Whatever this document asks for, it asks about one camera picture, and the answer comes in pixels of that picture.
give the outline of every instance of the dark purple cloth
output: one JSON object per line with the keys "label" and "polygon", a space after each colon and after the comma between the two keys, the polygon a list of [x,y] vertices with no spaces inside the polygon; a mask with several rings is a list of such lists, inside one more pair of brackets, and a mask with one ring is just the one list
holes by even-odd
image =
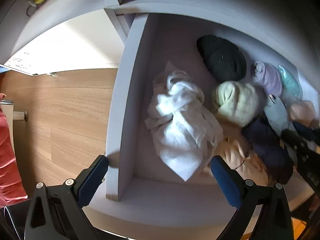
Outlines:
{"label": "dark purple cloth", "polygon": [[286,147],[280,146],[280,138],[259,119],[242,129],[243,136],[253,145],[268,173],[278,183],[287,184],[293,173],[293,162]]}

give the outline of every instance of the orange object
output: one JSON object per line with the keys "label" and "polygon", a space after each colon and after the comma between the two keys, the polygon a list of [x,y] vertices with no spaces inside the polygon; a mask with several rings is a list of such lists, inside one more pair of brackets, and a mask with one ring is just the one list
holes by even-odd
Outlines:
{"label": "orange object", "polygon": [[28,199],[13,152],[7,118],[0,109],[0,207]]}

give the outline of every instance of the black rolled cloth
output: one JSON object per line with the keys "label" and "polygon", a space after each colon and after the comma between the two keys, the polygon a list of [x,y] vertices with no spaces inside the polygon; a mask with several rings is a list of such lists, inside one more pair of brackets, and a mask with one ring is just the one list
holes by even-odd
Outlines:
{"label": "black rolled cloth", "polygon": [[287,184],[293,173],[293,162],[286,147],[280,146],[280,138],[259,119],[242,129],[242,135],[253,145],[268,173],[276,182]]}
{"label": "black rolled cloth", "polygon": [[198,51],[208,71],[219,81],[239,81],[247,72],[242,52],[232,42],[212,34],[197,40]]}

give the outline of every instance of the teal cloth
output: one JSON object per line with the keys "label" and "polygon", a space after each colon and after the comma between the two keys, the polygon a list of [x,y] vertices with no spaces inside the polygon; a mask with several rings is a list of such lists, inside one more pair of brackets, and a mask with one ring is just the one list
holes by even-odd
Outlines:
{"label": "teal cloth", "polygon": [[302,88],[299,81],[297,81],[294,76],[292,76],[292,74],[284,67],[279,65],[276,68],[280,72],[283,87],[286,88],[295,98],[301,100]]}

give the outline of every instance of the wooden floor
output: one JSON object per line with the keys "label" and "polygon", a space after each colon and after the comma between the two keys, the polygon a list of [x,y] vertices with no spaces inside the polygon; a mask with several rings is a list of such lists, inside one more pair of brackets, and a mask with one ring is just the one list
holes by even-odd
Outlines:
{"label": "wooden floor", "polygon": [[28,76],[8,71],[1,93],[29,120],[13,122],[14,148],[25,190],[75,178],[105,153],[110,101],[117,69]]}

